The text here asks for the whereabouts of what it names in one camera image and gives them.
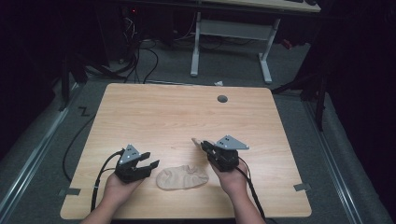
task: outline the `person's left hand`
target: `person's left hand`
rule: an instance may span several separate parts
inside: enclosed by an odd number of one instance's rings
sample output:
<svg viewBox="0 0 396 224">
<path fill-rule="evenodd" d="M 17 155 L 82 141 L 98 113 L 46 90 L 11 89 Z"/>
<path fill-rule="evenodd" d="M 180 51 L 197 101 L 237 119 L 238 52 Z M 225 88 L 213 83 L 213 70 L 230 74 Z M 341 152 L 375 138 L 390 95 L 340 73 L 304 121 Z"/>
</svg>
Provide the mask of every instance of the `person's left hand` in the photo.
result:
<svg viewBox="0 0 396 224">
<path fill-rule="evenodd" d="M 119 208 L 128 199 L 144 179 L 134 181 L 129 184 L 122 182 L 114 173 L 111 174 L 106 182 L 105 193 L 101 203 Z"/>
</svg>

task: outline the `light wood tabletop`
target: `light wood tabletop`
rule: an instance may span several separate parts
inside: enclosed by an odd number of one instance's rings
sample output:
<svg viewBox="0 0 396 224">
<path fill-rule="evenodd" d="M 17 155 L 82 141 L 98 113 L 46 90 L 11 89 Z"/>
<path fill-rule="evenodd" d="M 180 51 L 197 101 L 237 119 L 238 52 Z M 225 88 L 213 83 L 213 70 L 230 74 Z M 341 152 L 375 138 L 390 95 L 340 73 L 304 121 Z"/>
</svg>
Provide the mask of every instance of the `light wood tabletop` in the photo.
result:
<svg viewBox="0 0 396 224">
<path fill-rule="evenodd" d="M 218 96 L 228 98 L 226 103 Z M 139 186 L 115 218 L 224 218 L 233 217 L 232 204 L 221 189 L 206 154 L 192 138 L 218 141 L 229 134 L 249 145 L 240 150 L 268 217 L 308 217 L 311 207 L 270 90 L 265 88 L 176 85 L 110 84 L 92 125 L 62 207 L 64 219 L 83 219 L 90 213 L 95 179 L 116 151 L 132 144 L 151 156 L 137 167 L 160 160 L 158 168 Z M 114 158 L 107 168 L 115 167 Z M 157 174 L 169 167 L 198 165 L 209 175 L 193 189 L 162 190 Z M 101 178 L 97 202 L 106 178 Z"/>
<path fill-rule="evenodd" d="M 306 2 L 298 3 L 286 0 L 202 0 L 203 2 L 212 2 L 219 4 L 232 4 L 247 7 L 265 7 L 280 10 L 302 11 L 302 12 L 320 12 L 318 4 L 310 6 Z"/>
</svg>

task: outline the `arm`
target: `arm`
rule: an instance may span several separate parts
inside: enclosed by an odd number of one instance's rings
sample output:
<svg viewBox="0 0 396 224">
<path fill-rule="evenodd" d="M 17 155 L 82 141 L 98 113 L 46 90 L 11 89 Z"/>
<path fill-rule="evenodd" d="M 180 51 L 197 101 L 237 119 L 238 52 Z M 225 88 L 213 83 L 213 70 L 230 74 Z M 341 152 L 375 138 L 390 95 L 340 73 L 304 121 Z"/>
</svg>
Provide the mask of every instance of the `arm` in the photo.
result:
<svg viewBox="0 0 396 224">
<path fill-rule="evenodd" d="M 87 215 L 81 224 L 105 224 L 110 223 L 117 210 L 129 199 L 135 189 L 143 182 L 138 180 L 125 184 L 119 178 L 112 174 L 108 177 L 105 193 L 102 201 L 89 215 Z"/>
<path fill-rule="evenodd" d="M 239 162 L 239 169 L 247 172 L 247 167 Z M 216 175 L 218 175 L 221 187 L 228 194 L 233 204 L 235 220 L 238 224 L 265 223 L 257 208 L 248 197 L 247 180 L 237 170 L 231 172 L 220 172 L 212 165 Z"/>
</svg>

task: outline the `beige cloth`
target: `beige cloth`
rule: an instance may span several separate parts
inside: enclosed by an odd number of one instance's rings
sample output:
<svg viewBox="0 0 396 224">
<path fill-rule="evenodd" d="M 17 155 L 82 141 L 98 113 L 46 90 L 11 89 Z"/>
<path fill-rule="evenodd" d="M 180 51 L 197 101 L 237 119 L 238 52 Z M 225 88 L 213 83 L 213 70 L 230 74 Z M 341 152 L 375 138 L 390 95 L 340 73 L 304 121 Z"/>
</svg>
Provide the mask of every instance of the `beige cloth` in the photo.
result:
<svg viewBox="0 0 396 224">
<path fill-rule="evenodd" d="M 190 189 L 207 183 L 209 176 L 198 166 L 182 165 L 163 169 L 157 175 L 160 189 Z"/>
</svg>

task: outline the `dark background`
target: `dark background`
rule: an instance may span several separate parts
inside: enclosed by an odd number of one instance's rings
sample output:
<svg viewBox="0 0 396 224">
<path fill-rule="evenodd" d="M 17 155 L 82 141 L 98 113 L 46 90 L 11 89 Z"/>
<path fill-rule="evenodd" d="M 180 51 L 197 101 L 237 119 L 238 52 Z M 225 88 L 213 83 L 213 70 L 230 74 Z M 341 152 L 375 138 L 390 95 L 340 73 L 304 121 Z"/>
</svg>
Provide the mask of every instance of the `dark background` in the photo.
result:
<svg viewBox="0 0 396 224">
<path fill-rule="evenodd" d="M 395 1 L 322 0 L 319 4 L 321 14 L 349 20 L 326 23 L 319 29 L 313 21 L 285 18 L 276 42 L 312 43 L 296 79 L 327 71 L 327 92 L 349 141 L 396 220 Z M 138 9 L 144 35 L 160 38 L 169 46 L 174 29 L 181 35 L 190 28 L 191 12 Z M 108 60 L 124 57 L 126 44 L 114 44 L 123 43 L 117 7 L 104 10 L 90 4 L 38 0 L 2 1 L 0 10 L 3 158 L 54 97 L 51 88 L 61 76 L 66 55 L 78 52 L 106 65 Z M 337 51 L 329 62 L 333 49 Z"/>
</svg>

